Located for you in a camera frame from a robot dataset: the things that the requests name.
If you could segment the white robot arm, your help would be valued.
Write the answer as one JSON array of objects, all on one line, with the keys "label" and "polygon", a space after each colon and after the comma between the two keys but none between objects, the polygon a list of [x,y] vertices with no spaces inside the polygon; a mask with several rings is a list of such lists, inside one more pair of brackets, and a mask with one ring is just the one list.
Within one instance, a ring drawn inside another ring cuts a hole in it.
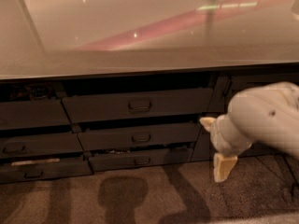
[{"label": "white robot arm", "polygon": [[227,179],[237,157],[263,143],[299,158],[299,87],[290,82],[246,89],[233,96],[227,113],[202,117],[216,149],[214,180]]}]

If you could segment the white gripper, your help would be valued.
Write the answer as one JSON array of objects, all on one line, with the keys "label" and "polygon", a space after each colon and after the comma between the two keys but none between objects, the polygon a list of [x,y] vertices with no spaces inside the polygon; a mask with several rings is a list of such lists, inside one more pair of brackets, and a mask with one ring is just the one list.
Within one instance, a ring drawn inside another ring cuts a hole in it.
[{"label": "white gripper", "polygon": [[213,158],[214,180],[223,182],[235,167],[237,156],[248,150],[252,141],[238,130],[227,115],[220,115],[216,119],[201,117],[199,122],[210,132],[211,143],[219,152]]}]

